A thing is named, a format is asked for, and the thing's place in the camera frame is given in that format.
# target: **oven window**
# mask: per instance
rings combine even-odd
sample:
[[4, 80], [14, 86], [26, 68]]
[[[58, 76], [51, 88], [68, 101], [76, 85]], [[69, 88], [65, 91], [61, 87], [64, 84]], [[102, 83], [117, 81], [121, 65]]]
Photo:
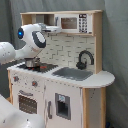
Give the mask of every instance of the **oven window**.
[[19, 95], [19, 109], [29, 114], [37, 114], [37, 102]]
[[77, 29], [77, 18], [61, 18], [62, 29]]

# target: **countertop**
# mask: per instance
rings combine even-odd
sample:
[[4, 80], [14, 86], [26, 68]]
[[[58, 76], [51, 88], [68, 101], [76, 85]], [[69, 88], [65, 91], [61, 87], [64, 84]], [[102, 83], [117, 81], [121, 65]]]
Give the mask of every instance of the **countertop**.
[[98, 74], [93, 74], [83, 81], [76, 81], [76, 80], [66, 79], [66, 78], [57, 77], [57, 76], [52, 75], [53, 72], [63, 68], [62, 66], [56, 67], [46, 73], [39, 73], [39, 72], [30, 71], [30, 70], [20, 69], [17, 67], [22, 64], [24, 64], [24, 63], [20, 63], [17, 65], [11, 66], [11, 67], [7, 68], [7, 70], [14, 70], [14, 71], [20, 71], [20, 72], [24, 72], [24, 73], [29, 73], [29, 74], [41, 76], [45, 79], [51, 79], [51, 80], [55, 80], [55, 81], [65, 82], [67, 84], [70, 84], [70, 85], [73, 85], [76, 87], [82, 87], [82, 88], [102, 88], [102, 87], [111, 85], [115, 80], [115, 77], [113, 74], [111, 74], [107, 71], [100, 71]]

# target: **oven door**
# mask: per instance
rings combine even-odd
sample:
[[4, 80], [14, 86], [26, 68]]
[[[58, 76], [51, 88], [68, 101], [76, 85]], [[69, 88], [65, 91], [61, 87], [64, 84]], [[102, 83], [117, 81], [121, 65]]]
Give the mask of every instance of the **oven door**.
[[79, 33], [79, 14], [55, 14], [55, 23], [62, 32]]
[[13, 105], [17, 109], [30, 114], [44, 116], [44, 95], [28, 88], [18, 85], [12, 86]]

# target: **microwave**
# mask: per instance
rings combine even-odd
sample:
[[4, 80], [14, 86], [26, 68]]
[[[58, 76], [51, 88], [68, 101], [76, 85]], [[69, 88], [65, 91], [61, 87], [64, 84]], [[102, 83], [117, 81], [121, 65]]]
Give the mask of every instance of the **microwave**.
[[55, 14], [55, 24], [64, 33], [92, 33], [92, 14]]

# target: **door handle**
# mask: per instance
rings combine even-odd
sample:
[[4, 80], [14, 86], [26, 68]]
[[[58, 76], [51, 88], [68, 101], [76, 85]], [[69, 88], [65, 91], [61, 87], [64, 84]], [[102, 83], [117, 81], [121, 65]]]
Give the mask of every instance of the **door handle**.
[[20, 90], [19, 92], [20, 92], [22, 95], [24, 95], [24, 96], [33, 96], [32, 93], [26, 93], [26, 92], [24, 92], [24, 91], [22, 91], [22, 90]]
[[50, 114], [50, 108], [51, 108], [51, 101], [48, 102], [48, 117], [49, 119], [52, 119], [52, 115]]
[[58, 17], [55, 17], [55, 26], [57, 26]]

